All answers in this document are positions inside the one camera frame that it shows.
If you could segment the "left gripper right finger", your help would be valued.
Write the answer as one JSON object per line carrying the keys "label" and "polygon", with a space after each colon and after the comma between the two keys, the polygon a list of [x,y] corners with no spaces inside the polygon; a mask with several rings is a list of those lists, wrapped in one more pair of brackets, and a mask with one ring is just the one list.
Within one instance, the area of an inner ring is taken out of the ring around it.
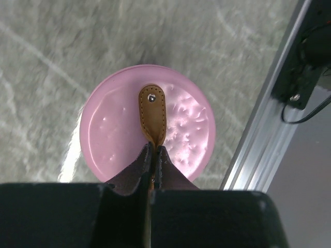
{"label": "left gripper right finger", "polygon": [[150,247],[288,247],[278,211],[259,191],[200,190],[158,148]]}

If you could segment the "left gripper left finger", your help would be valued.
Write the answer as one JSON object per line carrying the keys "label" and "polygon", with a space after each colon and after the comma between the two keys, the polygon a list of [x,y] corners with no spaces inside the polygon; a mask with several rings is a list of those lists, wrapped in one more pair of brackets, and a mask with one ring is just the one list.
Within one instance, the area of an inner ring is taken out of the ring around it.
{"label": "left gripper left finger", "polygon": [[105,183],[1,185],[1,247],[143,247],[151,143]]}

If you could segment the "pink round lid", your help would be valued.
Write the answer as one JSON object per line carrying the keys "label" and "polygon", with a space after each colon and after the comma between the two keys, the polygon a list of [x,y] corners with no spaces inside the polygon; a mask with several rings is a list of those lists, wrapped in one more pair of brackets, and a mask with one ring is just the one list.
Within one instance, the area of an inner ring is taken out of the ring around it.
{"label": "pink round lid", "polygon": [[80,145],[86,164],[102,182],[120,173],[147,143],[140,125],[138,95],[149,84],[165,94],[171,162],[190,180],[211,159],[216,123],[199,87],[179,72],[157,65],[122,69],[101,82],[87,100],[80,122]]}

